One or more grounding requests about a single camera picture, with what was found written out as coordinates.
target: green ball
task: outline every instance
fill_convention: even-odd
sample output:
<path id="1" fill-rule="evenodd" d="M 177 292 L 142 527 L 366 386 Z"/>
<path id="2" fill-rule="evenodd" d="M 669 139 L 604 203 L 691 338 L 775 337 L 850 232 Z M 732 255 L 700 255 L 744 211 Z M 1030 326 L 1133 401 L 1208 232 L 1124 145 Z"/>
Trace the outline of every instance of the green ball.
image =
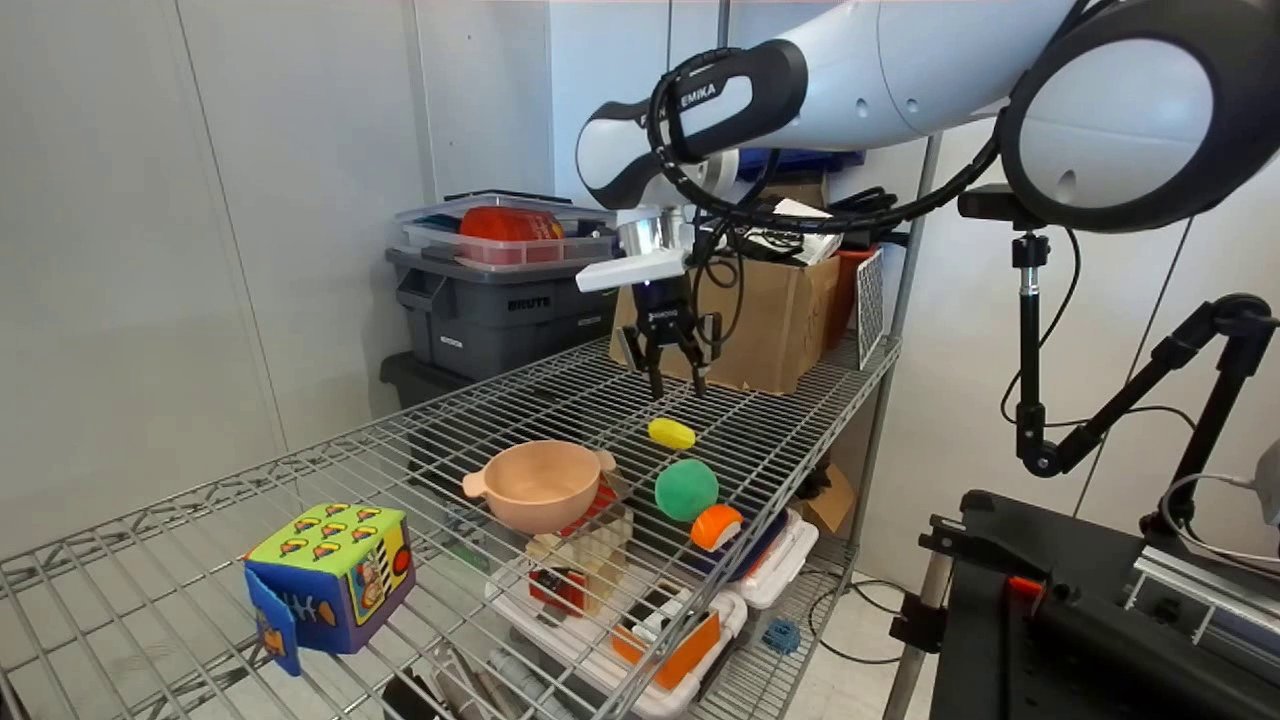
<path id="1" fill-rule="evenodd" d="M 721 499 L 721 481 L 705 461 L 677 461 L 657 475 L 654 499 L 669 518 L 691 524 L 698 511 Z"/>

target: white wall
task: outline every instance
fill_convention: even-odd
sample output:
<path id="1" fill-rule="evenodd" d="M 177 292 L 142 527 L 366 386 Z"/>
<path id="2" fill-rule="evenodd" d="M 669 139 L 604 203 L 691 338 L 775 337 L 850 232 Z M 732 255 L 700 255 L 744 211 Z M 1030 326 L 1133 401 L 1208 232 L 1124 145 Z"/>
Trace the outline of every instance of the white wall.
<path id="1" fill-rule="evenodd" d="M 392 211 L 551 189 L 547 63 L 545 0 L 0 0 L 0 557 L 388 408 Z"/>
<path id="2" fill-rule="evenodd" d="M 940 180 L 954 175 L 984 139 L 988 123 L 944 137 Z M 1187 255 L 1174 280 L 1155 321 L 1155 338 L 1174 330 L 1201 301 L 1226 292 L 1262 292 L 1280 302 L 1280 246 L 1272 163 L 1220 211 L 1192 226 Z M 1054 285 L 1063 292 L 1069 244 L 1054 232 Z M 1089 414 L 1124 379 L 1182 226 L 1145 234 L 1080 234 L 1083 285 L 1063 326 L 1047 344 L 1047 413 Z M 1216 379 L 1211 344 L 1187 372 L 1168 374 L 1151 401 L 1182 404 L 1201 414 Z M 905 337 L 905 359 L 893 382 L 881 473 L 874 484 L 860 569 L 915 585 L 926 552 L 915 535 L 933 511 L 957 511 L 968 486 L 1024 496 L 1043 507 L 1072 511 L 1089 462 L 1063 481 L 1034 481 L 1013 455 L 1013 429 L 997 414 L 997 401 L 1015 367 L 1015 274 L 1008 267 L 1008 226 L 937 211 L 926 232 L 920 280 Z M 1280 434 L 1280 359 L 1272 354 L 1245 386 L 1211 469 L 1251 475 L 1255 455 Z M 1136 527 L 1185 453 L 1185 424 L 1168 414 L 1124 420 L 1106 453 L 1097 486 L 1083 502 L 1089 518 Z M 1251 496 L 1205 486 L 1201 518 L 1208 539 L 1278 549 L 1262 527 Z"/>
<path id="3" fill-rule="evenodd" d="M 669 0 L 551 0 L 551 168 L 555 193 L 590 200 L 578 180 L 578 130 L 610 100 L 642 100 L 669 66 Z"/>
<path id="4" fill-rule="evenodd" d="M 416 0 L 434 189 L 551 193 L 551 0 Z"/>
<path id="5" fill-rule="evenodd" d="M 164 0 L 0 3 L 0 552 L 279 453 Z"/>

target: toy cube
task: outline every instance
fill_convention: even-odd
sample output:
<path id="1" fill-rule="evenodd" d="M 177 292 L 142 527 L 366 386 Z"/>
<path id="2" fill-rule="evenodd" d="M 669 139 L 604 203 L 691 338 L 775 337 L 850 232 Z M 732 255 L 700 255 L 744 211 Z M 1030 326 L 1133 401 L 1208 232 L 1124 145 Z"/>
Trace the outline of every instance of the toy cube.
<path id="1" fill-rule="evenodd" d="M 318 502 L 245 557 L 261 644 L 299 674 L 295 647 L 355 651 L 407 597 L 404 511 Z"/>

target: chrome shelving unit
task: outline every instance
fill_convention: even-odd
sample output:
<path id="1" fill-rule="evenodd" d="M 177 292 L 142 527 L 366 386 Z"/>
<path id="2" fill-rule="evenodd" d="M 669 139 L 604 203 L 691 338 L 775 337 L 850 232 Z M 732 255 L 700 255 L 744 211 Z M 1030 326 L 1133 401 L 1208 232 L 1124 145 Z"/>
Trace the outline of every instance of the chrome shelving unit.
<path id="1" fill-rule="evenodd" d="M 437 674 L 465 693 L 465 716 L 629 716 L 682 625 L 599 694 L 567 668 L 522 651 L 485 597 L 485 578 L 522 557 L 525 539 L 496 527 L 457 493 L 496 446 L 561 434 L 614 446 L 632 507 L 629 558 L 708 601 L 744 565 L 744 549 L 787 507 L 841 429 L 869 404 L 895 359 L 833 352 L 791 396 L 691 396 L 674 382 L 654 401 L 645 374 L 604 359 L 599 344 L 561 352 L 522 372 L 468 382 L 434 404 L 385 414 L 340 439 L 212 481 L 0 558 L 0 699 L 28 716 L 395 716 L 388 679 Z M 677 413 L 700 429 L 700 455 L 721 496 L 744 507 L 742 539 L 708 558 L 685 527 L 654 511 L 654 481 L 674 461 L 645 439 L 645 420 Z M 351 654 L 306 651 L 306 674 L 283 674 L 257 647 L 240 557 L 312 502 L 392 502 L 407 511 L 416 589 L 388 629 Z M 810 660 L 773 654 L 744 630 L 742 651 L 698 699 L 698 716 L 780 716 Z M 525 668 L 515 685 L 492 651 Z"/>

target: plastic container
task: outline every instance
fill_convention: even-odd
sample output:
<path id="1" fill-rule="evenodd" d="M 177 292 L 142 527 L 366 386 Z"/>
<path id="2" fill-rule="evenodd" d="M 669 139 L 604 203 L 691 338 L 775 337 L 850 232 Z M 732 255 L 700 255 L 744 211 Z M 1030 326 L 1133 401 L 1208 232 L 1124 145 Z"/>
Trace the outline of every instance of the plastic container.
<path id="1" fill-rule="evenodd" d="M 388 246 L 412 352 L 468 379 L 610 330 L 618 292 L 578 292 L 571 264 L 479 272 L 462 259 Z"/>
<path id="2" fill-rule="evenodd" d="M 525 575 L 527 565 L 522 557 L 496 569 L 485 578 L 490 606 L 503 614 L 541 651 L 547 651 L 555 664 L 571 668 L 571 674 L 579 674 L 599 694 L 629 688 L 638 668 L 629 668 L 610 641 L 620 614 L 657 585 L 657 575 L 650 569 L 626 565 L 618 591 L 595 614 L 563 614 L 561 625 L 545 619 L 545 606 L 527 597 Z M 712 672 L 721 651 L 750 629 L 753 614 L 750 601 L 735 591 L 718 591 L 708 612 L 721 614 L 721 641 L 700 654 L 698 668 L 689 668 L 689 674 L 677 688 L 650 685 L 632 708 L 642 720 L 689 716 L 689 703 L 705 688 L 705 674 Z"/>
<path id="3" fill-rule="evenodd" d="M 527 232 L 513 234 L 515 216 L 545 216 L 545 223 L 527 223 Z M 404 252 L 421 252 L 434 259 L 457 259 L 485 272 L 527 272 L 527 267 L 579 267 L 610 259 L 618 238 L 604 226 L 604 211 L 578 206 L 555 194 L 527 193 L 468 193 L 448 194 L 444 203 L 399 211 Z M 503 226 L 496 234 L 465 234 L 462 226 Z"/>
<path id="4" fill-rule="evenodd" d="M 381 362 L 381 379 L 395 386 L 399 408 L 425 404 L 468 382 L 465 374 L 425 362 L 412 352 L 388 354 Z"/>

